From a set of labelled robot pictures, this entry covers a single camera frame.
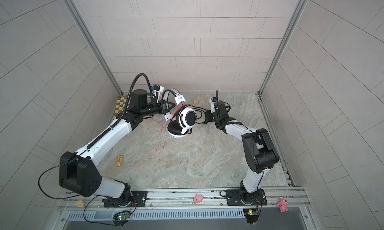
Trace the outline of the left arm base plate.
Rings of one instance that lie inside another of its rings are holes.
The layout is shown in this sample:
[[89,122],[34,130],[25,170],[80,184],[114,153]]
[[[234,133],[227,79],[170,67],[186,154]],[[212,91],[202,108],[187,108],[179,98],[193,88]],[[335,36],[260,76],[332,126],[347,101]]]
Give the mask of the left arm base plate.
[[144,207],[147,200],[147,191],[125,191],[119,198],[107,197],[102,200],[105,208],[134,208]]

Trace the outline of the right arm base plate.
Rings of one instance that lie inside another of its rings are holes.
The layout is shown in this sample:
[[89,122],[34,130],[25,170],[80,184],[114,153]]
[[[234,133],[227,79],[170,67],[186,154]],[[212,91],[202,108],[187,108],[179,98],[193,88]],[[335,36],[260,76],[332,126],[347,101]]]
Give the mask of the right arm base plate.
[[228,206],[266,206],[268,204],[265,191],[259,189],[248,193],[245,189],[226,190]]

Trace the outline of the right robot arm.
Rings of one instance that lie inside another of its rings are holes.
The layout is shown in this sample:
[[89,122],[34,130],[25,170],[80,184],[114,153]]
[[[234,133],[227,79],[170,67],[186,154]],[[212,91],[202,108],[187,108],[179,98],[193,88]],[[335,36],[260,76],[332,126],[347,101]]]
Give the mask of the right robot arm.
[[218,130],[240,140],[248,165],[240,188],[234,193],[227,192],[226,198],[235,205],[265,206],[267,200],[261,188],[262,179],[279,162],[279,155],[269,132],[264,129],[251,129],[229,116],[231,106],[213,97],[210,113],[205,114],[206,122],[214,122]]

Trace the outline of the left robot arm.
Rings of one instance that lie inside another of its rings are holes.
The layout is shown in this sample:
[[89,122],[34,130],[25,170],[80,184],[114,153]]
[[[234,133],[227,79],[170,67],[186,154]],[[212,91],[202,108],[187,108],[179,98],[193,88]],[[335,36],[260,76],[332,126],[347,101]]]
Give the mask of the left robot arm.
[[118,206],[127,206],[132,200],[129,184],[104,178],[97,166],[111,148],[124,136],[134,130],[144,119],[157,114],[166,114],[175,107],[175,103],[156,100],[158,94],[152,89],[144,91],[143,97],[134,92],[134,86],[140,77],[139,73],[133,80],[123,111],[97,137],[74,153],[66,152],[60,157],[59,185],[76,196],[104,196]]

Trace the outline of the white black headphones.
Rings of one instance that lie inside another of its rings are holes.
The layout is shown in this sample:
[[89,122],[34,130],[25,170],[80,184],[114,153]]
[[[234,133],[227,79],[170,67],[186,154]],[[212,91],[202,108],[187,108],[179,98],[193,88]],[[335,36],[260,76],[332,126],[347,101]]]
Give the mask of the white black headphones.
[[165,103],[165,119],[169,121],[168,133],[175,139],[191,134],[197,123],[197,114],[192,105],[186,103],[185,97],[177,89],[167,89],[163,92],[162,101]]

